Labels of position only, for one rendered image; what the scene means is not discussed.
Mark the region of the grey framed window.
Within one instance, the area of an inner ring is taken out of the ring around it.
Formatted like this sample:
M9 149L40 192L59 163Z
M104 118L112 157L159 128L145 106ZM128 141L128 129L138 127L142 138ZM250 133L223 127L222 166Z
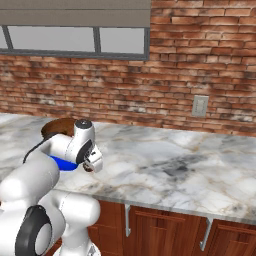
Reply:
M148 28L0 25L0 54L147 60Z

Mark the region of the grey wall outlet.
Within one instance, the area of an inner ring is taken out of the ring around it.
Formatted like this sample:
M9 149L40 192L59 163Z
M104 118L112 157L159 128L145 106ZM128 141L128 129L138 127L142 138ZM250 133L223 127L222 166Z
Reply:
M208 107L208 96L195 95L192 107L192 115L196 117L205 117Z

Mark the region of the grey window blind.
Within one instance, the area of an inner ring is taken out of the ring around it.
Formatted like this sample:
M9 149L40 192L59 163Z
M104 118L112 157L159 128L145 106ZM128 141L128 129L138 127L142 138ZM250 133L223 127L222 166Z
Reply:
M151 0L0 0L0 25L149 27Z

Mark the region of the brown round wooden tray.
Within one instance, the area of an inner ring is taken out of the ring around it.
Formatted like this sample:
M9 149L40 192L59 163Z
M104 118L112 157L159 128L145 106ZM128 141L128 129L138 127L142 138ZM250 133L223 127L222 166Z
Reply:
M41 134L46 138L51 133L61 133L67 136L74 135L74 123L73 118L59 118L46 123L41 129Z

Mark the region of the blue bowl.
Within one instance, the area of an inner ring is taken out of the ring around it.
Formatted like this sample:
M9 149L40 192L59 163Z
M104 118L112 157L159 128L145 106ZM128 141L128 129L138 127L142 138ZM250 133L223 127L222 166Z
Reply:
M56 162L60 171L73 171L78 167L76 163L63 160L56 156L51 156L51 158Z

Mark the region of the brown wooden cupboard door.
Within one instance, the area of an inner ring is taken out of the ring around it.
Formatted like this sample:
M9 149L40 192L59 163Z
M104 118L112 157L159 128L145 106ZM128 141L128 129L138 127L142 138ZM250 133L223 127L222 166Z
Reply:
M88 228L102 256L124 256L124 209L119 203L100 200L98 221Z
M256 225L215 220L207 256L256 256Z
M126 256L202 256L205 218L132 206Z

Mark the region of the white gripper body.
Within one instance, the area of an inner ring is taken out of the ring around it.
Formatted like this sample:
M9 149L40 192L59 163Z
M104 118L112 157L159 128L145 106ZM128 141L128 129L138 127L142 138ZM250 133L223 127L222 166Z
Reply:
M93 172L100 172L103 168L103 157L100 151L93 150L90 156L85 160L93 168Z

